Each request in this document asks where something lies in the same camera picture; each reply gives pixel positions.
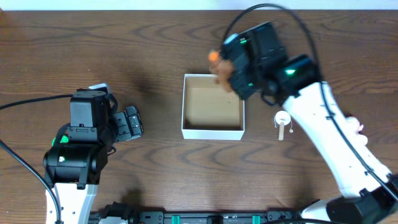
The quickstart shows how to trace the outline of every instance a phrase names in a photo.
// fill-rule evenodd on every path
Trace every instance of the green led light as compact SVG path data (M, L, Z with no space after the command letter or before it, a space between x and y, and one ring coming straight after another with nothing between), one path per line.
M60 143L68 143L69 138L67 136L62 136Z
M296 72L296 70L294 70L294 69L285 70L285 73L286 73L288 76L292 76L295 72Z

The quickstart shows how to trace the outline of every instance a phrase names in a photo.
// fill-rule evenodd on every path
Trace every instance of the green connector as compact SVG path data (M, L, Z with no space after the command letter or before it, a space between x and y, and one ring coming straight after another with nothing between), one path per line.
M180 224L180 216L179 215L172 216L172 224Z
M252 224L261 224L261 216L253 215L252 216Z

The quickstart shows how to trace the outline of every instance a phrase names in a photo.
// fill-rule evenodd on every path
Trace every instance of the orange object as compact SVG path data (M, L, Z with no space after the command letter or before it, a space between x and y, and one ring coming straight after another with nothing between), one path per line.
M213 52L210 52L210 54L209 54L209 61L211 61L211 62L215 62L215 61L217 61L218 60L218 52L217 51L213 51Z

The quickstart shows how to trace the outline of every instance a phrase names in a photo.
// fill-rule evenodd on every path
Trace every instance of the wooden table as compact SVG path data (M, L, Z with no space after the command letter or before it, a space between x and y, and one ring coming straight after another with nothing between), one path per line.
M299 207L339 195L323 159L294 125L277 140L271 108L246 103L242 141L191 141L181 134L183 75L208 73L236 11L4 12L0 105L108 83L119 108L135 104L145 135L117 144L93 210L113 201L172 211ZM365 125L369 148L398 172L398 12L299 11L319 48L341 108ZM280 11L256 11L235 27L273 21L290 55L308 51ZM0 137L44 174L42 158L70 120L69 99L1 111ZM0 223L44 223L44 188L0 151ZM393 215L386 223L398 222Z

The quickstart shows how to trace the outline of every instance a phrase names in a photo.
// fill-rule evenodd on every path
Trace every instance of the box rim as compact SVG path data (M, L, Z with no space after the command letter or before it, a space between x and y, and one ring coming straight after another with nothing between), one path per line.
M218 77L218 75L214 74L185 74L184 75L184 88L183 88L183 94L182 94L182 112L181 112L181 130L182 131L211 131L211 132L220 132L220 131L226 131L226 132L236 132L236 131L245 131L245 114L244 114L244 100L242 100L242 111L243 111L243 129L242 130L205 130L205 129L184 129L184 106L185 106L185 84L187 83L187 77Z

